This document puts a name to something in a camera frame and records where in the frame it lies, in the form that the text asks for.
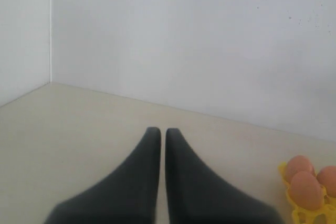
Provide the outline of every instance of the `egg carton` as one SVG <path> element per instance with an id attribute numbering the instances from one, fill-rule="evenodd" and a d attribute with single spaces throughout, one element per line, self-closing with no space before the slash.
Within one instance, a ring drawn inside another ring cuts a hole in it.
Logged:
<path id="1" fill-rule="evenodd" d="M 282 163 L 278 166 L 279 173 L 281 174 L 282 182 L 287 187 L 286 198 L 287 201 L 292 205 L 292 219 L 294 224 L 314 224 L 316 217 L 324 215 L 326 224 L 336 224 L 336 198 L 330 197 L 327 195 L 327 191 L 324 186 L 321 186 L 323 195 L 324 195 L 324 204 L 323 206 L 315 211 L 306 210 L 302 207 L 299 207 L 290 197 L 289 197 L 289 186 L 290 184 L 285 181 L 286 163 Z"/>

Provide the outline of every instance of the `beige tabletop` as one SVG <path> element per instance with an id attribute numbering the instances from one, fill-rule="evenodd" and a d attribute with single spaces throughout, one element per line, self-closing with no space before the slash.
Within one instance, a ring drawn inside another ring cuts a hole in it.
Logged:
<path id="1" fill-rule="evenodd" d="M 278 164 L 299 153 L 316 169 L 336 164 L 336 142 L 49 84 L 0 108 L 0 223 L 42 223 L 56 203 L 114 170 L 148 126 L 162 136 L 179 127 L 215 172 L 275 206 L 287 223 L 291 208 Z M 165 224 L 163 158 L 157 223 Z"/>

